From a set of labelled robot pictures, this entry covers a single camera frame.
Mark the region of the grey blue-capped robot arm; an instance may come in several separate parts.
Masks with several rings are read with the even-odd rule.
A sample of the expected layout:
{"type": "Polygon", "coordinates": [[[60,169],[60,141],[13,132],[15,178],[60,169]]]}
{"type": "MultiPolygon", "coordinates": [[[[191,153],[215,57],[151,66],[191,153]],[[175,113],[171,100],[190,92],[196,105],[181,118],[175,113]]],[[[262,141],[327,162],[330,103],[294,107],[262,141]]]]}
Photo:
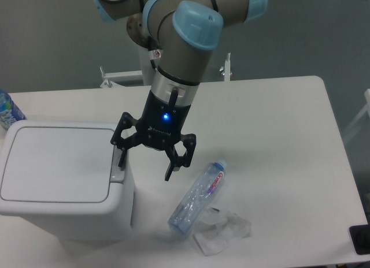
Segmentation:
{"type": "Polygon", "coordinates": [[[119,167],[130,148],[144,145],[169,158],[165,178],[189,167],[196,136],[182,134],[222,29],[260,17],[268,0],[93,0],[104,20],[141,14],[149,37],[162,50],[143,113],[123,113],[111,143],[121,150],[119,167]]]}

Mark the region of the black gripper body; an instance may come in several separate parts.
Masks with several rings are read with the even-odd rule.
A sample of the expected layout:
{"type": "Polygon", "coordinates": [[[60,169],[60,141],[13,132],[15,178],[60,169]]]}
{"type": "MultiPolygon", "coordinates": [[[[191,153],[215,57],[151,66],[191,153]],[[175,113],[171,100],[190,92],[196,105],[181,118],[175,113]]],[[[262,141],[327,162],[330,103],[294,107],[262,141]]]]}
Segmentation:
{"type": "Polygon", "coordinates": [[[177,90],[171,91],[168,102],[149,92],[141,118],[135,126],[144,146],[164,151],[174,148],[181,141],[181,130],[190,106],[177,105],[179,99],[177,90]]]}

